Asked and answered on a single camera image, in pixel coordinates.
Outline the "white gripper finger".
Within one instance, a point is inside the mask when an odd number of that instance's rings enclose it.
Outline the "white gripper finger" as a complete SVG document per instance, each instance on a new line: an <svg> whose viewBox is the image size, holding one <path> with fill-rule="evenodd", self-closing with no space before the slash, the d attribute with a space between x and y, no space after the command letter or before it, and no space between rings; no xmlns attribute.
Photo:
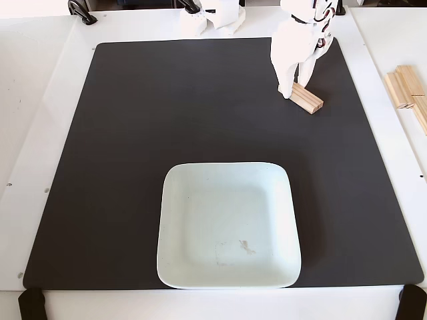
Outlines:
<svg viewBox="0 0 427 320"><path fill-rule="evenodd" d="M308 57L304 62L298 65L298 84L302 87L306 87L316 64L316 58L312 55Z"/></svg>
<svg viewBox="0 0 427 320"><path fill-rule="evenodd" d="M278 63L274 65L276 76L278 78L278 91L285 99L292 95L294 75L298 64Z"/></svg>

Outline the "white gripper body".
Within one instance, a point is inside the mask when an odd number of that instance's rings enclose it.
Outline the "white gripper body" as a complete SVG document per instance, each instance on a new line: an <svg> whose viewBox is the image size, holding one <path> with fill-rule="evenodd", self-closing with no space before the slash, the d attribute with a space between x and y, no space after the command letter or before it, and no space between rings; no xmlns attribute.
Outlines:
<svg viewBox="0 0 427 320"><path fill-rule="evenodd" d="M272 64L302 63L312 55L319 59L328 51L334 39L330 32L332 20L333 17L306 22L291 15L282 21L272 35Z"/></svg>

